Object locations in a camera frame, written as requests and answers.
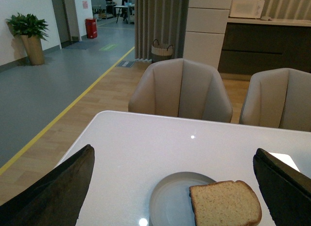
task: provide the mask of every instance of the bread crust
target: bread crust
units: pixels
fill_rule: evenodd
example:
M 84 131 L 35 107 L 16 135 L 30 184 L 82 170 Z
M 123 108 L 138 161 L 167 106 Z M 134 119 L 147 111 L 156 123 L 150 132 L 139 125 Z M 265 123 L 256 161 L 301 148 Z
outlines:
M 196 202 L 196 198 L 194 197 L 194 194 L 192 194 L 192 193 L 195 192 L 195 189 L 197 189 L 197 188 L 209 188 L 209 187 L 213 187 L 213 186 L 217 186 L 217 185 L 221 186 L 221 184 L 223 184 L 223 183 L 241 184 L 242 186 L 246 187 L 247 190 L 249 191 L 249 193 L 254 198 L 254 200 L 259 205 L 259 208 L 257 209 L 258 210 L 258 217 L 257 217 L 257 219 L 255 219 L 253 221 L 248 221 L 245 224 L 240 224 L 240 225 L 236 225 L 236 226 L 257 226 L 260 223 L 261 218 L 262 218 L 262 211 L 261 211 L 260 202 L 259 202 L 255 192 L 252 190 L 252 188 L 249 185 L 247 185 L 244 181 L 241 181 L 241 180 L 237 180 L 236 182 L 234 182 L 232 180 L 220 181 L 220 182 L 215 182 L 215 183 L 211 183 L 211 184 L 208 184 L 208 185 L 190 186 L 189 187 L 189 191 L 190 191 L 190 197 L 191 197 L 191 205 L 192 205 L 192 209 L 193 209 L 193 212 L 194 212 L 195 225 L 196 226 L 202 226 L 202 225 L 199 225 L 198 217 L 197 217 L 198 212 L 199 212 L 199 209 L 197 208 L 198 203 Z

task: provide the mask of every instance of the doorway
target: doorway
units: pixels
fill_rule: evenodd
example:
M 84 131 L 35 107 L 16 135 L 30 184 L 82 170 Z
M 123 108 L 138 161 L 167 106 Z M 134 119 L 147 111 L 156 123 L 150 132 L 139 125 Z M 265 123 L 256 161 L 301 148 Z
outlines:
M 62 48 L 72 44 L 65 0 L 52 0 L 59 39 Z

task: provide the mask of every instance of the red fire extinguisher box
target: red fire extinguisher box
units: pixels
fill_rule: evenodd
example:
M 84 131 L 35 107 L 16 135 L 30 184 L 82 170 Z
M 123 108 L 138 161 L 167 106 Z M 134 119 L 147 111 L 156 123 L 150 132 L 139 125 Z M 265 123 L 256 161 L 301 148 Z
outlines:
M 95 18 L 86 19 L 86 34 L 89 39 L 94 39 L 97 37 L 97 28 L 96 28 Z

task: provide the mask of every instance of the plant pot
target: plant pot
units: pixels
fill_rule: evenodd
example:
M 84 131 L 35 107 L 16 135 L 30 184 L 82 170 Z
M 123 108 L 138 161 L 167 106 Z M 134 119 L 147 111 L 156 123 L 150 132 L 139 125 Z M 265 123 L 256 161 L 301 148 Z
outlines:
M 30 63 L 32 65 L 44 64 L 44 55 L 41 45 L 41 39 L 38 36 L 28 37 L 27 35 L 21 35 L 21 39 L 24 43 Z

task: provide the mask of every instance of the baseboard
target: baseboard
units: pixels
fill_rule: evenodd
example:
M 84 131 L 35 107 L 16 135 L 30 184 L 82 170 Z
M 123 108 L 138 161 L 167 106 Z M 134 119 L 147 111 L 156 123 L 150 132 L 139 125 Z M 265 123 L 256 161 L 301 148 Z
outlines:
M 219 73 L 222 79 L 250 81 L 251 75 Z
M 46 54 L 49 54 L 49 53 L 57 51 L 57 50 L 60 50 L 59 45 L 54 46 L 54 47 L 49 48 L 49 49 L 46 49 L 43 51 L 43 53 L 46 55 Z M 3 71 L 9 70 L 11 68 L 14 68 L 14 67 L 25 66 L 25 65 L 29 65 L 29 58 L 28 57 L 23 57 L 21 59 L 15 60 L 13 62 L 9 62 L 7 64 L 1 65 L 0 66 L 0 73 Z
M 71 37 L 71 40 L 72 40 L 72 41 L 79 41 L 79 37 L 78 37 L 78 36 L 72 36 L 72 37 Z
M 86 40 L 87 39 L 87 35 L 83 35 L 82 37 L 81 37 L 81 40 Z

